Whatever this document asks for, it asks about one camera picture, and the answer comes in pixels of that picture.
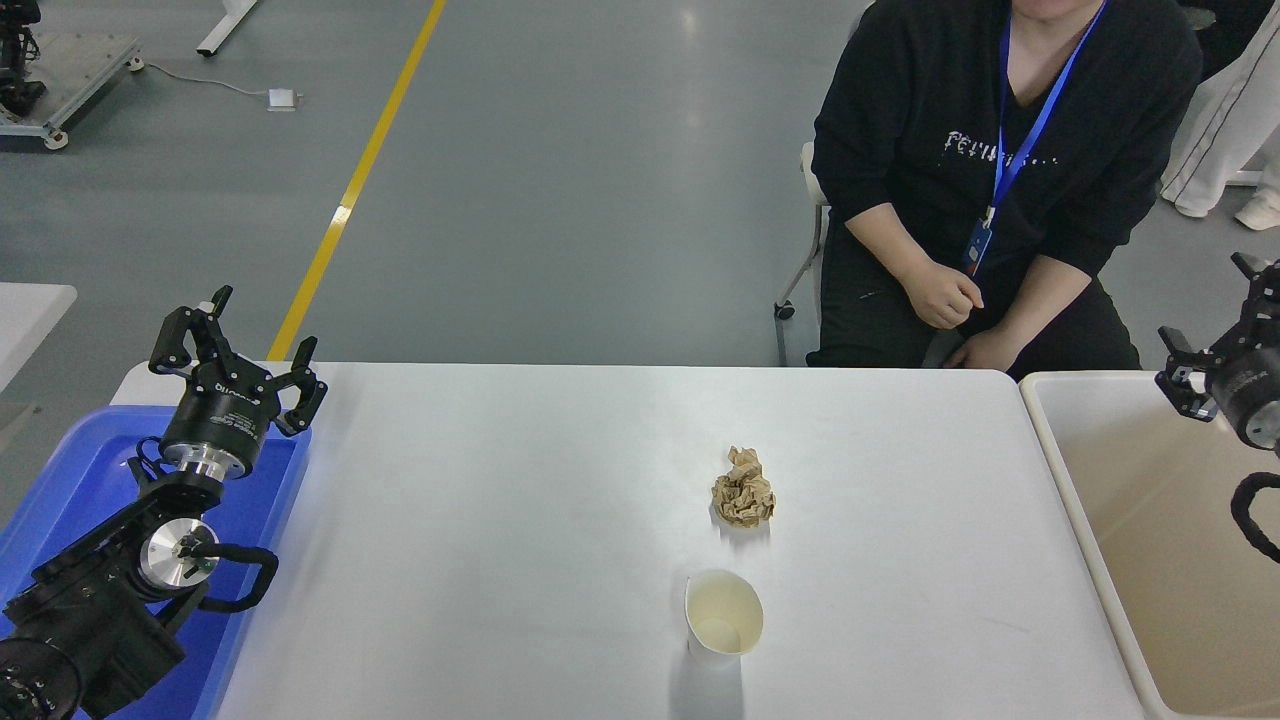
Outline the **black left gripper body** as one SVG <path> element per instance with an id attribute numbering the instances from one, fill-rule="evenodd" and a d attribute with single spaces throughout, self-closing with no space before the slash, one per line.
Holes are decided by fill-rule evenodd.
<path id="1" fill-rule="evenodd" d="M 229 456 L 232 469 L 252 469 L 273 419 L 273 405 L 257 391 L 266 378 L 265 368 L 247 361 L 230 370 L 215 363 L 196 366 L 160 442 L 164 461 L 178 465 L 192 448 L 206 446 Z"/>

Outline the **person's right hand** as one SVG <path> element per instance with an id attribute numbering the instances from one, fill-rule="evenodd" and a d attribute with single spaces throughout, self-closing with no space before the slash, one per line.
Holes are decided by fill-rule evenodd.
<path id="1" fill-rule="evenodd" d="M 928 259 L 909 266 L 900 282 L 915 314 L 940 331 L 957 329 L 975 310 L 986 307 L 973 279 Z"/>

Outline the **person's left hand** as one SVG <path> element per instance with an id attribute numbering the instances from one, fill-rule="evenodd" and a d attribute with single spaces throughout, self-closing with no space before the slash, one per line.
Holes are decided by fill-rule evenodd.
<path id="1" fill-rule="evenodd" d="M 1021 332 L 997 325 L 964 340 L 943 368 L 1007 372 L 1029 342 Z"/>

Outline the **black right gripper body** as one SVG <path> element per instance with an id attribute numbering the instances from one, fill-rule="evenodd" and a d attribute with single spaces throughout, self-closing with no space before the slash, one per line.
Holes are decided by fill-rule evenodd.
<path id="1" fill-rule="evenodd" d="M 1212 379 L 1212 397 L 1242 442 L 1277 448 L 1277 347 L 1254 348 L 1226 363 Z"/>

